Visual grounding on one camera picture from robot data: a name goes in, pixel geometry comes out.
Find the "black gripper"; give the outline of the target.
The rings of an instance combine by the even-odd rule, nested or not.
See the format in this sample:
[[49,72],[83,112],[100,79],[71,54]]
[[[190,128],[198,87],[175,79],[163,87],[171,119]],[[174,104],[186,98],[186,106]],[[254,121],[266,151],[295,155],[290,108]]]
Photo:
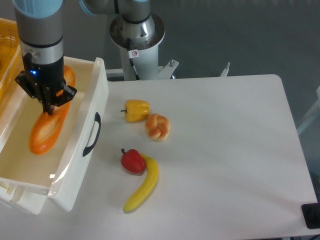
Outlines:
[[64,58],[50,64],[33,63],[32,56],[23,56],[23,67],[16,83],[32,98],[37,99],[43,112],[52,115],[55,107],[70,102],[77,89],[66,82],[64,77]]

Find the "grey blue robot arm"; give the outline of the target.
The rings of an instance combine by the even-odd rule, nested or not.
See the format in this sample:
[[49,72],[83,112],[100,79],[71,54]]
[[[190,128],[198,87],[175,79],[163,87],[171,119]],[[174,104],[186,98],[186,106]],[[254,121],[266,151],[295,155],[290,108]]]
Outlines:
[[51,115],[77,93],[64,78],[63,1],[14,0],[12,4],[24,67],[15,81]]

